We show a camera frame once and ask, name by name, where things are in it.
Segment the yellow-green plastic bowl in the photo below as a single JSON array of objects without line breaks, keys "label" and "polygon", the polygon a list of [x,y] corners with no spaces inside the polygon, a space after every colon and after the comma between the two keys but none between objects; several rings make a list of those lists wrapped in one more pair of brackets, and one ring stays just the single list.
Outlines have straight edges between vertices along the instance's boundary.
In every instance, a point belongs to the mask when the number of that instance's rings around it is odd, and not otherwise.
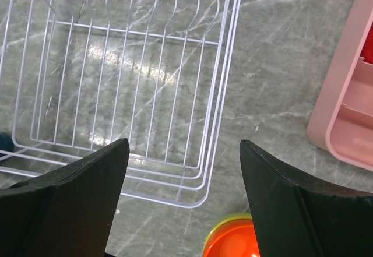
[{"label": "yellow-green plastic bowl", "polygon": [[229,214],[207,235],[202,256],[251,256],[250,239],[253,234],[254,224],[250,214]]}]

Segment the orange plastic bowl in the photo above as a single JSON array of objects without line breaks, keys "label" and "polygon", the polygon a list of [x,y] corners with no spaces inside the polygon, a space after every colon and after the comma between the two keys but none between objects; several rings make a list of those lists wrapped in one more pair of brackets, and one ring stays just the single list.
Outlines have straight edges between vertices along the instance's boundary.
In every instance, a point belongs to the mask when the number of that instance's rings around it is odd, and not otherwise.
[{"label": "orange plastic bowl", "polygon": [[202,256],[260,256],[252,220],[235,219],[214,228],[206,239]]}]

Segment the pink compartment organizer tray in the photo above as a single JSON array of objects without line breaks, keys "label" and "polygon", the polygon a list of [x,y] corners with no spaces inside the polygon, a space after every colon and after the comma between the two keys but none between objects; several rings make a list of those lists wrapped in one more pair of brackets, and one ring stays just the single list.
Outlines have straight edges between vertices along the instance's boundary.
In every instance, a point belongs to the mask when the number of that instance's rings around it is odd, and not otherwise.
[{"label": "pink compartment organizer tray", "polygon": [[340,161],[372,170],[372,0],[354,0],[307,126],[309,141]]}]

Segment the red white cup in tray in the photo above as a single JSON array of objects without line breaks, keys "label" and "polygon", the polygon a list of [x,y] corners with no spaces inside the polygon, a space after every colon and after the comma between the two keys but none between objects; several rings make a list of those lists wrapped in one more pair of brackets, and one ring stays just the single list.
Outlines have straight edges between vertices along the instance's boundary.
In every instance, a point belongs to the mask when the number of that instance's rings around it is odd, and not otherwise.
[{"label": "red white cup in tray", "polygon": [[364,46],[360,57],[363,58],[363,61],[369,64],[373,64],[373,49],[372,46]]}]

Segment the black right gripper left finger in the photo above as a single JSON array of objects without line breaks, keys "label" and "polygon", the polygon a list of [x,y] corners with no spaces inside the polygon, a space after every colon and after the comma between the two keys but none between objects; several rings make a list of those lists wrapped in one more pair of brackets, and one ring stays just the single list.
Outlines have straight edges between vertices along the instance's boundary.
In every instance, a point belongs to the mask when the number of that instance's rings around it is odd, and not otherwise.
[{"label": "black right gripper left finger", "polygon": [[1,189],[2,256],[106,256],[129,142]]}]

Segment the white wire dish rack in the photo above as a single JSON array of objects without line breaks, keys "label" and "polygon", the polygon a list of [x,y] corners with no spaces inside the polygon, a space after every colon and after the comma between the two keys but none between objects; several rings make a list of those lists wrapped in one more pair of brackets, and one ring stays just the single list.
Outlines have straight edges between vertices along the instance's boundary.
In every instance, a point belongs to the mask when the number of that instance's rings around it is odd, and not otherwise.
[{"label": "white wire dish rack", "polygon": [[209,194],[241,0],[1,0],[1,177],[129,142],[122,195]]}]

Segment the dark blue mug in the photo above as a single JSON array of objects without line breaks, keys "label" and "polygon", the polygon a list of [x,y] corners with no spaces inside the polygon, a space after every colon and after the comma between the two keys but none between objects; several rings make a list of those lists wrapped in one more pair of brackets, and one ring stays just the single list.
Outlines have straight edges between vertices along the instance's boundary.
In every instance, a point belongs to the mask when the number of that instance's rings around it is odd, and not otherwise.
[{"label": "dark blue mug", "polygon": [[0,133],[0,149],[6,152],[14,152],[15,145],[12,140],[12,135],[6,132]]}]

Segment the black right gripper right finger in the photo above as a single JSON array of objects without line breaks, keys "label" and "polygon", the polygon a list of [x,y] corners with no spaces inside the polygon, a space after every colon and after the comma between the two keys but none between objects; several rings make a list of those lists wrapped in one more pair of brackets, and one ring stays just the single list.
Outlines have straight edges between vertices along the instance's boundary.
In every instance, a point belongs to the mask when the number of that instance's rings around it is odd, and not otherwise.
[{"label": "black right gripper right finger", "polygon": [[371,256],[372,194],[317,178],[240,143],[261,256]]}]

